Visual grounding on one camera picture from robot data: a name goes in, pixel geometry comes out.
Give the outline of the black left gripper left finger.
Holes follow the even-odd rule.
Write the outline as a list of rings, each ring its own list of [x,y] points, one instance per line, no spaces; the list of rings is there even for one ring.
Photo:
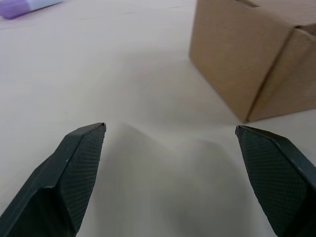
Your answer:
[[[0,237],[76,237],[95,185],[105,123],[67,134],[0,216]]]

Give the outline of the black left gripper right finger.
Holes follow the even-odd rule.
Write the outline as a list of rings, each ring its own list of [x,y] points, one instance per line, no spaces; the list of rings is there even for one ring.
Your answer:
[[[252,189],[277,237],[316,237],[316,167],[287,138],[238,125]]]

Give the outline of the brown cardboard box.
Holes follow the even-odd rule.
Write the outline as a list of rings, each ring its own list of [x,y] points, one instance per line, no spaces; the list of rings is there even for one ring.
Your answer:
[[[190,59],[242,122],[316,109],[316,0],[197,0]]]

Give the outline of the purple highlighter pen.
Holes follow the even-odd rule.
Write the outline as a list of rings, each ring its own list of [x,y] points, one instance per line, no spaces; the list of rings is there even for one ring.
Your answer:
[[[64,0],[0,0],[0,16],[11,20]]]

